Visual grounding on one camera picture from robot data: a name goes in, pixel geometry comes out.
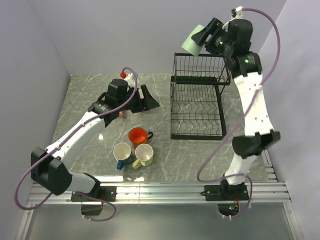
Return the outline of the pale green cup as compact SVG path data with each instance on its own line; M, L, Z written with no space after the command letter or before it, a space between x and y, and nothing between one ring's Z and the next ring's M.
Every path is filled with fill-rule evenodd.
M202 46L197 45L196 42L192 40L192 36L202 31L204 28L205 27L203 25L197 25L181 45L181 47L192 56L197 57L202 50Z

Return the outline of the orange mug black handle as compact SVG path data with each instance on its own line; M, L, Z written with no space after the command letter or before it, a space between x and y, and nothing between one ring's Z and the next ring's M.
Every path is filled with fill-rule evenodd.
M146 131L142 127L135 127L130 130L128 139L133 148L136 149L141 144L147 144L148 140L150 140L153 136L154 133L152 131Z

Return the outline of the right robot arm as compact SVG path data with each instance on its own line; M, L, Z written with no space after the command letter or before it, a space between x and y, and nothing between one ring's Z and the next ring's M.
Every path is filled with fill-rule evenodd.
M252 33L249 20L234 18L222 23L213 18L207 26L198 25L190 35L199 49L205 48L208 53L225 59L244 113L244 134L232 139L234 155L220 182L220 194L226 200L237 195L256 158L281 138L268 115L260 57L250 50Z

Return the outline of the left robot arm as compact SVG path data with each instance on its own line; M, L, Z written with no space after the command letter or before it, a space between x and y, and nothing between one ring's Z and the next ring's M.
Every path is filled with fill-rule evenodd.
M33 181L58 196L65 191L82 193L89 201L101 195L101 182L87 173L72 173L68 167L89 143L102 132L119 113L140 113L158 108L146 85L129 87L124 79L113 79L107 91L93 102L80 121L63 137L47 146L37 147L31 153L30 176Z

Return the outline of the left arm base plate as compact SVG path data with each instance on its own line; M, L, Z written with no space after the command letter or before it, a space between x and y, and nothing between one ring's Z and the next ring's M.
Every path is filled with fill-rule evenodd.
M107 201L114 202L116 200L116 186L99 186L89 193L75 192L71 194L72 202L88 202L88 201Z

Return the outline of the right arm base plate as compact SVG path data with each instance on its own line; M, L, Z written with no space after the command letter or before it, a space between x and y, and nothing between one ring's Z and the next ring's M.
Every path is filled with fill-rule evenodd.
M247 187L239 185L205 185L200 193L206 201L246 201L249 200Z

